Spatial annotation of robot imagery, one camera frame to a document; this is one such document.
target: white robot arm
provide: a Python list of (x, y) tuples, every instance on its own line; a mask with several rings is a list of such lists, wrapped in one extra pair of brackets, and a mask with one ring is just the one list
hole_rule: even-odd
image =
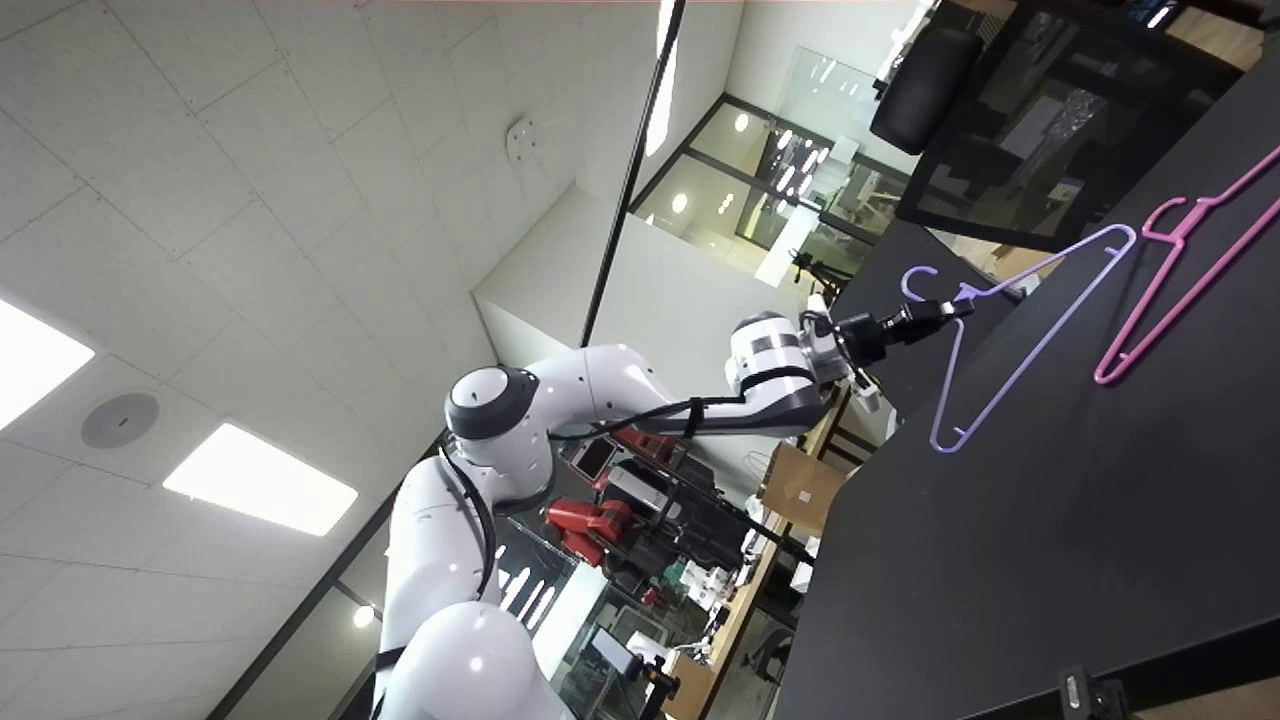
[(862, 355), (845, 346), (869, 339), (857, 327), (824, 316), (806, 316), (806, 331), (784, 316), (745, 318), (726, 366), (738, 394), (704, 400), (671, 400), (646, 355), (620, 343), (466, 377), (444, 402), (449, 446), (421, 461), (397, 494), (377, 715), (568, 720), (523, 622), (496, 606), (492, 510), (553, 482), (557, 432), (640, 423), (801, 434), (821, 420), (824, 387), (847, 377), (845, 355)]

